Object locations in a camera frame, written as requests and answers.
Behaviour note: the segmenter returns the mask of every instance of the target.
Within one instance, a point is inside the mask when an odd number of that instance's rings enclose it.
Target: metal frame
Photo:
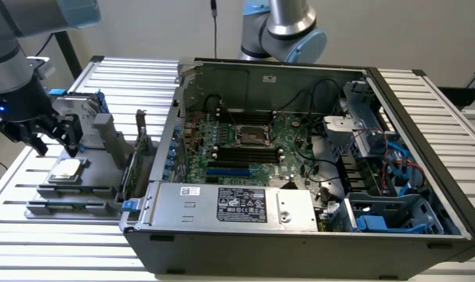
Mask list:
[[[219,91],[219,93],[227,94],[235,99],[243,99],[239,95],[253,95],[250,88],[250,81],[257,82],[258,76],[263,73],[279,73],[282,78],[287,78],[289,69],[295,68],[295,75],[306,75],[306,69],[303,65],[267,62],[243,63],[233,60],[206,60],[195,59],[195,72],[198,74],[210,72],[213,79],[217,79],[217,73],[213,70],[233,69],[234,67],[243,69],[247,75],[246,82],[239,80],[237,76],[233,79],[238,79],[235,83],[242,84],[241,88],[230,86],[225,89],[227,91]],[[456,183],[454,178],[450,175],[445,165],[442,164],[437,152],[433,150],[418,126],[416,125],[410,114],[406,111],[405,106],[417,106],[420,102],[408,101],[401,102],[390,85],[404,84],[401,78],[385,79],[382,73],[376,68],[364,68],[362,70],[352,67],[341,66],[309,66],[311,75],[321,75],[322,71],[348,71],[348,73],[360,72],[361,76],[366,76],[370,85],[376,91],[376,94],[385,106],[386,112],[392,116],[393,123],[397,126],[401,135],[404,136],[409,148],[412,148],[416,159],[421,159],[420,164],[428,171],[430,181],[434,180],[434,190],[438,198],[446,208],[446,211],[461,230],[460,236],[437,236],[437,235],[410,235],[410,234],[369,234],[369,233],[332,233],[332,232],[279,232],[269,230],[247,230],[246,234],[242,231],[233,230],[199,230],[198,228],[171,227],[169,229],[158,228],[151,224],[153,218],[157,213],[157,196],[163,189],[163,184],[155,182],[153,184],[151,193],[146,196],[147,201],[142,206],[141,220],[135,225],[125,228],[125,235],[133,245],[147,269],[153,273],[178,273],[178,274],[201,274],[201,275],[261,275],[261,276],[279,276],[279,277],[334,277],[334,278],[397,278],[408,279],[418,272],[424,267],[429,267],[444,261],[464,261],[475,256],[475,209],[470,205],[469,199],[464,194],[460,186]],[[197,76],[199,89],[205,89],[206,93],[213,93],[217,86]],[[428,89],[432,86],[426,85],[426,80],[414,79],[410,81],[413,86],[422,86]],[[275,92],[275,99],[281,100],[282,93]],[[449,108],[449,104],[444,104],[438,100],[436,107],[438,109]],[[254,108],[267,108],[265,103],[254,102]],[[175,106],[170,110],[170,115],[175,115],[179,108]],[[174,125],[166,127],[161,147],[167,147],[174,136]],[[166,154],[157,156],[155,167],[151,175],[157,175],[157,169],[165,168]],[[151,181],[161,180],[159,177],[151,178]],[[170,240],[159,241],[157,238],[170,238]],[[352,245],[352,241],[358,238],[360,247],[354,246],[350,249],[345,249]],[[233,260],[233,267],[227,264],[219,265],[223,259],[222,249],[225,248],[225,240],[227,249],[233,252],[233,256],[238,260]],[[285,246],[286,249],[298,249],[298,244],[305,240],[309,241],[311,248],[305,249],[299,253],[297,251],[286,251],[283,248],[274,248],[269,245],[274,242],[277,246]],[[401,243],[396,243],[393,246],[388,245],[393,240],[400,240]],[[338,246],[338,256],[334,257],[329,263],[319,265],[315,257],[319,255],[321,250],[328,250]],[[377,256],[372,263],[368,263],[360,259],[361,256],[369,254],[370,249],[364,246],[372,246]],[[408,267],[388,267],[386,271],[374,266],[385,265],[393,262],[392,265],[400,265],[400,261],[404,256],[408,256],[408,252],[414,253],[414,258],[408,260]],[[247,254],[257,253],[267,254],[269,260],[263,260],[261,256],[249,257]],[[198,256],[206,256],[205,260],[198,261]],[[289,256],[289,268],[274,268],[281,264],[281,258]]]
[[[412,73],[409,70],[394,72]],[[102,89],[107,101],[115,101],[114,109],[121,110],[117,118],[117,126],[137,132],[134,119],[130,122],[129,115],[137,110],[133,107],[118,107],[123,104],[135,104],[150,109],[147,124],[163,126],[163,115],[155,104],[158,97],[170,95],[167,90],[173,84],[167,80],[163,86],[153,84],[161,75],[169,78],[177,76],[177,62],[155,61],[145,59],[103,58],[87,66],[72,89],[95,93]],[[137,81],[142,88],[131,87]],[[428,92],[408,92],[412,98],[421,99]],[[425,122],[449,122],[449,118],[432,118],[418,116],[412,112],[421,112],[421,108],[408,108],[416,122],[417,117]],[[437,134],[425,133],[433,146],[441,144],[440,139],[432,139]],[[161,139],[155,133],[154,140]],[[35,195],[35,188],[23,184],[36,183],[44,179],[56,157],[60,155],[62,147],[44,139],[50,144],[50,154],[44,158],[35,157],[31,148],[26,148],[15,160],[6,176],[0,181],[0,280],[11,281],[158,281],[183,280],[198,281],[202,277],[166,276],[149,273],[137,257],[135,252],[118,228],[118,221],[84,221],[84,220],[27,220],[23,216],[26,210],[24,202]],[[475,205],[475,190],[469,186],[461,187]],[[332,255],[319,254],[317,259],[332,259]],[[226,278],[205,277],[209,281],[261,281],[261,278]],[[445,262],[426,270],[412,281],[414,282],[475,282],[475,258],[466,263]]]

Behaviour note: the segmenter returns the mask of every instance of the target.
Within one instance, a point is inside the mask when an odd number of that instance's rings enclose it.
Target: blue plastic latch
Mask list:
[[[388,225],[382,216],[361,216],[357,218],[358,229],[364,232],[386,232]]]
[[[167,160],[167,162],[165,163],[165,168],[171,170],[173,166],[174,166],[175,162],[173,160]]]
[[[357,224],[362,232],[421,234],[428,228],[428,224],[420,224],[413,228],[388,228],[382,216],[361,216],[357,218]]]
[[[174,160],[175,157],[177,157],[177,153],[175,153],[173,150],[170,150],[170,151],[169,151],[169,159],[170,159],[170,160]]]
[[[163,170],[163,180],[169,180],[171,174],[173,174],[173,172],[169,169],[165,169]]]
[[[99,90],[99,91],[96,91],[95,95],[98,97],[98,102],[100,104],[102,113],[111,113],[110,107],[109,107],[107,101],[106,101],[106,94]]]
[[[125,201],[121,209],[125,212],[135,212],[138,210],[138,201]]]
[[[177,149],[177,147],[178,147],[178,143],[175,142],[175,141],[171,141],[170,142],[170,149],[173,150],[173,149]]]
[[[67,95],[67,89],[51,89],[48,94],[51,96],[66,96]]]
[[[175,133],[181,133],[182,132],[182,126],[181,125],[175,125],[174,131],[175,131]]]

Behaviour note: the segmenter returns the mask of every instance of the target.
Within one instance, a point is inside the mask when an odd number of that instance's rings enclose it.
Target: blue tab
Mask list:
[[[125,201],[122,210],[125,212],[135,212],[138,210],[138,202],[137,201]]]
[[[67,95],[67,89],[51,89],[48,92],[50,95],[52,96],[66,96]]]
[[[100,104],[102,113],[111,113],[110,107],[109,107],[107,101],[106,101],[106,94],[102,92],[102,90],[99,90],[99,91],[96,91],[95,95],[98,97],[98,102]]]
[[[358,229],[364,232],[386,232],[388,225],[382,216],[361,216],[357,218]]]

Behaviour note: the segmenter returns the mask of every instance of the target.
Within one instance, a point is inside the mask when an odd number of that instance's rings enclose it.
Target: aluminum extrusion table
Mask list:
[[[382,70],[396,91],[416,88],[412,95],[397,94],[412,115],[428,111],[421,102],[434,105],[440,118],[418,115],[418,126],[429,130],[434,137],[434,127],[469,130],[456,124],[457,118],[446,115],[442,102],[432,94],[432,86],[425,79],[413,78],[410,71]],[[129,140],[137,138],[135,113],[138,108],[147,110],[147,131],[159,140],[178,86],[178,62],[145,59],[105,58],[91,62],[84,69],[71,91],[95,92],[99,89],[107,96],[114,114],[117,129]],[[393,86],[394,79],[409,76],[413,85]],[[135,252],[118,227],[118,221],[92,220],[28,220],[24,216],[26,202],[36,194],[36,186],[47,174],[63,151],[51,139],[46,157],[38,157],[27,147],[15,160],[0,181],[0,280],[15,281],[287,281],[287,279],[191,277],[154,275],[145,270]],[[466,191],[475,206],[475,187]],[[442,263],[416,276],[421,282],[475,282],[475,258],[466,263]]]

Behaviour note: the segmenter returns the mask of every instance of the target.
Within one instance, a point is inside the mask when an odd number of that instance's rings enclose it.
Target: white wall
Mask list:
[[[218,0],[219,57],[237,58],[243,0]],[[475,71],[475,0],[310,0],[329,35],[319,63],[421,68],[441,85]],[[92,55],[213,56],[210,0],[99,0],[102,23],[71,32]]]

